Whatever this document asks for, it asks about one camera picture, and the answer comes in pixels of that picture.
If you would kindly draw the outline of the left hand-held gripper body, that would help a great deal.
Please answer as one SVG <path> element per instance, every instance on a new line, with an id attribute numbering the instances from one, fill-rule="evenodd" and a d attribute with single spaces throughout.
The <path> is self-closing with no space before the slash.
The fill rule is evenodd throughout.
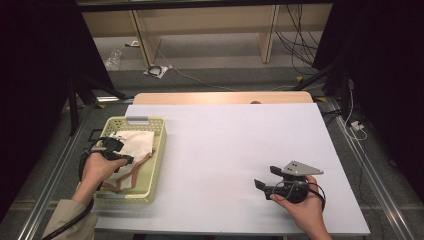
<path id="1" fill-rule="evenodd" d="M 122 156 L 119 154 L 124 144 L 116 138 L 112 137 L 101 137 L 99 139 L 101 142 L 100 146 L 95 147 L 96 152 L 100 152 L 104 158 L 107 160 L 118 160 Z"/>

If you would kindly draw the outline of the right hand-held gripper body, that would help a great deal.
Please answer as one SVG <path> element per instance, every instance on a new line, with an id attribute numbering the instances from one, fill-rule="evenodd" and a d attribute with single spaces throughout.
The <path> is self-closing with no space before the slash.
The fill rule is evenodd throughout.
<path id="1" fill-rule="evenodd" d="M 322 170 L 311 167 L 307 164 L 297 161 L 291 161 L 285 167 L 281 168 L 283 175 L 282 180 L 274 186 L 266 186 L 267 194 L 265 197 L 270 200 L 272 194 L 279 195 L 293 204 L 304 201 L 310 192 L 308 175 L 320 175 Z"/>

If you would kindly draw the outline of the cream undershirt with tan trim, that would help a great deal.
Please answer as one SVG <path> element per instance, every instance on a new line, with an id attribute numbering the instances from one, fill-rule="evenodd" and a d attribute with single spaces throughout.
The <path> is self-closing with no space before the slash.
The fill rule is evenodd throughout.
<path id="1" fill-rule="evenodd" d="M 138 185 L 142 165 L 153 156 L 155 134 L 153 131 L 118 131 L 110 138 L 123 144 L 115 153 L 131 156 L 133 160 L 106 179 L 102 187 L 112 192 L 133 189 Z"/>

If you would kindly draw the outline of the pale green perforated plastic basket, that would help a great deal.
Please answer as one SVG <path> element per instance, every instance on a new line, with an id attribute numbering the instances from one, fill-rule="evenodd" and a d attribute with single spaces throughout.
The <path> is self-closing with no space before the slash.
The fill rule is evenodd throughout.
<path id="1" fill-rule="evenodd" d="M 86 149 L 83 150 L 80 168 L 83 168 L 86 158 L 96 152 L 95 147 L 100 146 L 101 137 L 110 137 L 111 134 L 118 131 L 153 131 L 154 153 L 149 161 L 142 165 L 139 173 L 138 185 L 133 189 L 125 189 L 119 192 L 106 190 L 102 185 L 95 194 L 97 202 L 141 202 L 151 203 L 154 199 L 155 189 L 159 178 L 162 156 L 165 148 L 167 133 L 165 128 L 165 120 L 160 117 L 111 117 L 106 122 L 101 135 Z M 128 155 L 121 155 L 131 163 L 133 158 Z"/>

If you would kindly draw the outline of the person's left hand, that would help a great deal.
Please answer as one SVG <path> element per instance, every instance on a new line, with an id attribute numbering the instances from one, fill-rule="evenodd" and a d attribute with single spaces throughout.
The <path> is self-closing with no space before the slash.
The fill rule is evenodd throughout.
<path id="1" fill-rule="evenodd" d="M 101 183 L 108 179 L 116 168 L 127 164 L 126 159 L 107 160 L 100 153 L 92 153 L 84 166 L 80 185 L 72 199 L 88 205 Z"/>

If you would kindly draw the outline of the person's right hand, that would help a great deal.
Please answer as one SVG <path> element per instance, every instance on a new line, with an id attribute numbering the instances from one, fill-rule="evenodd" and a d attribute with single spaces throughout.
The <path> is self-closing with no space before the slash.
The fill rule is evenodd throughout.
<path id="1" fill-rule="evenodd" d="M 322 201 L 319 196 L 309 192 L 307 198 L 298 204 L 293 204 L 278 195 L 271 195 L 270 198 L 291 215 L 295 224 L 307 236 L 330 235 L 325 226 Z"/>

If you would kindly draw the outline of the black stand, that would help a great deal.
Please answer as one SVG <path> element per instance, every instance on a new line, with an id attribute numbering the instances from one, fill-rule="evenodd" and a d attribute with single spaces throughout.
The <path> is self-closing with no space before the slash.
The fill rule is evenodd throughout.
<path id="1" fill-rule="evenodd" d="M 71 115 L 71 132 L 73 136 L 79 127 L 79 113 L 77 98 L 80 98 L 85 105 L 95 105 L 99 102 L 93 90 L 100 89 L 118 100 L 133 100 L 134 96 L 126 95 L 117 91 L 114 86 L 107 86 L 88 76 L 71 77 L 67 84 L 68 104 Z"/>
<path id="2" fill-rule="evenodd" d="M 325 95 L 333 96 L 336 90 L 341 91 L 341 117 L 347 122 L 353 112 L 353 92 L 349 83 L 349 76 L 345 64 L 342 61 L 335 60 L 333 63 L 319 70 L 312 77 L 302 80 L 295 85 L 293 91 L 301 91 L 312 85 L 313 83 L 326 77 L 323 92 Z"/>

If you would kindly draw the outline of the clear plastic bag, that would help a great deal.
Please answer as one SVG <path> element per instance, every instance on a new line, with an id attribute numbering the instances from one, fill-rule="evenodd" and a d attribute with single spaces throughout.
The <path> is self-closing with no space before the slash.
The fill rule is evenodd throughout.
<path id="1" fill-rule="evenodd" d="M 107 71 L 118 71 L 120 69 L 122 52 L 119 49 L 113 50 L 104 62 Z"/>

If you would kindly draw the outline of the black curtain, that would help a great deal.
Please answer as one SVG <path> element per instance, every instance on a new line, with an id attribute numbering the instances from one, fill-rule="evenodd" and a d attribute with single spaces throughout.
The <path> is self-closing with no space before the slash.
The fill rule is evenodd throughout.
<path id="1" fill-rule="evenodd" d="M 0 0 L 0 223 L 68 93 L 112 86 L 76 0 Z"/>
<path id="2" fill-rule="evenodd" d="M 347 56 L 355 94 L 424 203 L 424 0 L 331 0 L 314 66 L 335 61 L 362 13 Z"/>

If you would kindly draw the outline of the light wooden desk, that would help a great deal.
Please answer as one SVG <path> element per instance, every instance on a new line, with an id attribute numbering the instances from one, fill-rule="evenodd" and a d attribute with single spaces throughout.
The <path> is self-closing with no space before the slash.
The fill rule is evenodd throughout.
<path id="1" fill-rule="evenodd" d="M 293 32 L 295 10 L 301 10 L 305 31 L 322 31 L 332 5 L 288 4 L 227 6 L 156 10 L 85 12 L 83 18 L 94 37 L 135 36 L 146 65 L 152 64 L 167 35 L 254 33 L 261 59 L 270 61 L 272 37 L 277 31 Z"/>

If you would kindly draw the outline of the black crossbar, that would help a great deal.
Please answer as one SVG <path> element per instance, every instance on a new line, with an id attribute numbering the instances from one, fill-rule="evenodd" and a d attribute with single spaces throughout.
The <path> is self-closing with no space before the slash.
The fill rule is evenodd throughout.
<path id="1" fill-rule="evenodd" d="M 268 6 L 289 4 L 322 4 L 338 0 L 136 0 L 118 2 L 82 2 L 77 6 L 81 12 L 106 12 L 127 10 L 157 10 L 206 7 Z"/>

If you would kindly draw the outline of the metal floor rail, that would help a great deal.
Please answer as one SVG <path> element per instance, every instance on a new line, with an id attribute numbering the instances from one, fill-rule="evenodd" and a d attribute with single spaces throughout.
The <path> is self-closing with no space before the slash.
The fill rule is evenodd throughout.
<path id="1" fill-rule="evenodd" d="M 366 240 L 418 240 L 424 207 L 367 121 L 354 131 L 337 115 L 340 101 L 327 99 L 326 126 L 371 234 Z"/>
<path id="2" fill-rule="evenodd" d="M 40 194 L 34 202 L 28 202 L 26 209 L 29 210 L 29 215 L 23 223 L 23 227 L 19 232 L 17 240 L 34 240 L 44 215 L 50 206 L 55 207 L 55 202 L 52 200 L 58 184 L 60 183 L 65 168 L 72 161 L 76 145 L 79 143 L 84 125 L 87 118 L 91 114 L 92 109 L 89 107 L 78 111 L 77 123 L 72 126 L 66 134 L 66 144 L 60 148 L 60 155 L 57 156 L 52 163 L 54 167 L 50 170 L 43 169 L 48 179 L 45 181 Z"/>

